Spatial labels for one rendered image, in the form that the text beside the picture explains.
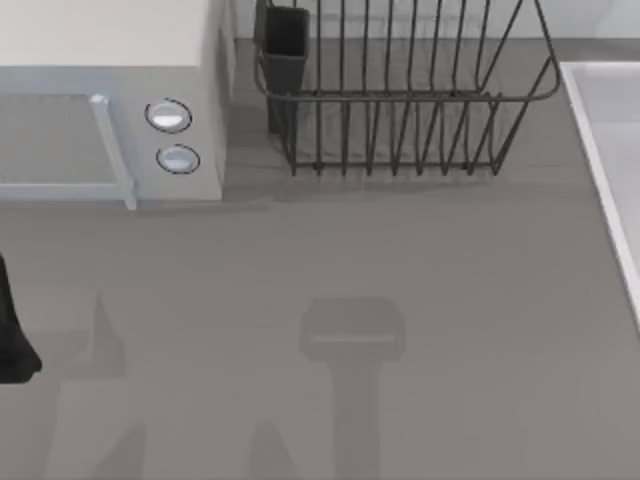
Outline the round silver microwave knob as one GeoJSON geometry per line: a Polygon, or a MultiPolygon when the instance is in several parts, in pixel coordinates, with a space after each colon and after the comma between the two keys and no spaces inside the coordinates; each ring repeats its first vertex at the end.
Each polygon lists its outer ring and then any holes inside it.
{"type": "Polygon", "coordinates": [[[184,103],[170,98],[147,104],[144,116],[151,127],[167,134],[183,132],[193,121],[190,109],[184,103]]]}
{"type": "Polygon", "coordinates": [[[201,164],[199,154],[183,144],[161,148],[156,152],[155,158],[160,168],[173,175],[190,175],[201,164]]]}

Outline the microwave oven door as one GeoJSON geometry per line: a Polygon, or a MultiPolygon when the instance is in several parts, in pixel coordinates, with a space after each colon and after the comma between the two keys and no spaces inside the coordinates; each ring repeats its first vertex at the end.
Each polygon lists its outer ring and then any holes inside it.
{"type": "Polygon", "coordinates": [[[0,202],[137,209],[118,94],[105,67],[0,65],[0,202]]]}

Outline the dark grey cutlery holder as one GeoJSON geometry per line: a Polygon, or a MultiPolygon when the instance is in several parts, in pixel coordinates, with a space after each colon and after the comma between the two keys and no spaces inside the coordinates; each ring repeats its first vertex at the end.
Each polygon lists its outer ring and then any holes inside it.
{"type": "Polygon", "coordinates": [[[303,84],[309,51],[310,13],[296,6],[277,6],[272,0],[256,0],[254,45],[258,66],[264,78],[268,113],[268,132],[287,132],[289,107],[281,100],[295,96],[303,84]]]}

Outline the pale microwave oven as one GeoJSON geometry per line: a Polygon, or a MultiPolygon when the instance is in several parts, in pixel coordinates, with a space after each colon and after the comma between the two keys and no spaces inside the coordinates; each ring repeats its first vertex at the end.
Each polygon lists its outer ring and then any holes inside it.
{"type": "Polygon", "coordinates": [[[105,67],[117,76],[138,207],[221,199],[235,61],[229,0],[0,0],[0,65],[105,67]],[[187,130],[162,133],[146,121],[146,105],[165,98],[190,109],[187,130]],[[174,144],[199,154],[195,172],[159,167],[156,152],[174,144]]]}

